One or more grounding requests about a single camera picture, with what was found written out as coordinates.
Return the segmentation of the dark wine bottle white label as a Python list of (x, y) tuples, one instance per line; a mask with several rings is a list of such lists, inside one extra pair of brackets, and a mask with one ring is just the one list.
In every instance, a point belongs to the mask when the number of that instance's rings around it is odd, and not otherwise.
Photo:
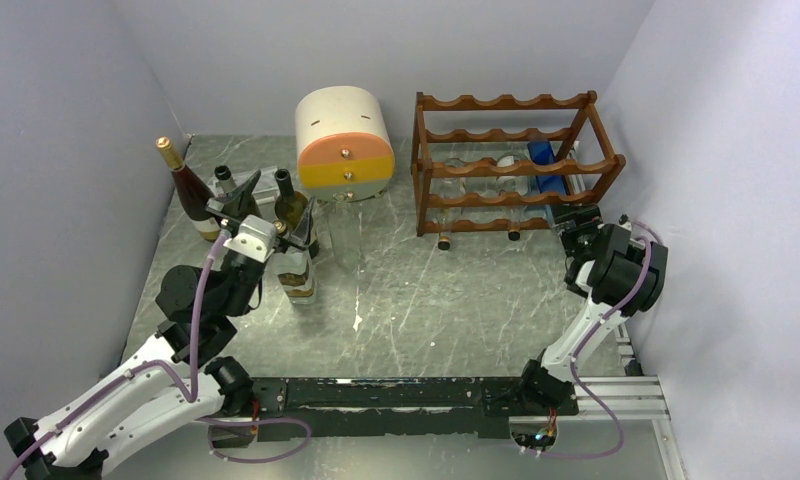
[[(294, 188), (291, 174), (287, 169), (277, 169), (274, 173), (274, 179), (279, 189), (279, 196), (274, 205), (276, 217), (285, 224), (288, 233), (293, 233), (304, 218), (304, 212), (309, 200), (303, 193)], [(308, 219), (310, 221), (308, 252), (310, 258), (314, 259), (320, 252), (320, 244), (315, 232), (313, 215), (309, 214)]]

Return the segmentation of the dark green labelled wine bottle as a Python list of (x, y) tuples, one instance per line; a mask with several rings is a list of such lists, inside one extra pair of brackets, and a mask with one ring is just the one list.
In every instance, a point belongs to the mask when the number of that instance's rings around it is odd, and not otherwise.
[(231, 192), (238, 185), (228, 166), (225, 165), (217, 166), (214, 169), (214, 176), (223, 194)]

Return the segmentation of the dark gold-capped wine bottle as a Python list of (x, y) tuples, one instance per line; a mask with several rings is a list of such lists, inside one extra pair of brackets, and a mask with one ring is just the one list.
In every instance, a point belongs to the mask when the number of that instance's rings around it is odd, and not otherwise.
[(203, 239), (214, 242), (221, 229), (217, 218), (206, 210), (207, 202), (213, 197), (212, 191), (186, 165), (170, 138), (159, 137), (156, 148), (170, 170), (176, 194), (191, 224)]

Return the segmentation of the clear glass bottle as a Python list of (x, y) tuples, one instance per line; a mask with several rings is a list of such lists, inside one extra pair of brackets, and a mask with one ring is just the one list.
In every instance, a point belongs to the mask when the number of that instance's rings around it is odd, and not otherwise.
[(336, 263), (355, 273), (361, 258), (362, 212), (358, 202), (338, 195), (329, 209), (328, 226)]

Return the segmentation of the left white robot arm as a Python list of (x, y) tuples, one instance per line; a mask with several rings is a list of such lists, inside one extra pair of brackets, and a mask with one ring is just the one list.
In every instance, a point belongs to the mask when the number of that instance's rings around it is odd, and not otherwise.
[(232, 426), (234, 416), (259, 412), (250, 375), (220, 353), (237, 332), (233, 318), (256, 309), (275, 250), (291, 244), (244, 204), (261, 176), (208, 201), (222, 219), (218, 239), (203, 267), (178, 265), (163, 277), (156, 303), (165, 320), (128, 360), (52, 414), (5, 428), (16, 456), (5, 478), (22, 470), (28, 479), (100, 479), (188, 423)]

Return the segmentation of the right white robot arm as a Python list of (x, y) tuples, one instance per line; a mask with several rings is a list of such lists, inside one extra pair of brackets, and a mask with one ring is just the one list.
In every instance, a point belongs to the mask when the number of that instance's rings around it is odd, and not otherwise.
[(596, 204), (553, 206), (548, 219), (570, 260), (566, 287), (585, 303), (564, 333), (527, 362), (515, 398), (529, 414), (561, 408), (602, 341), (654, 306), (664, 288), (669, 255), (652, 229), (626, 214), (607, 223)]

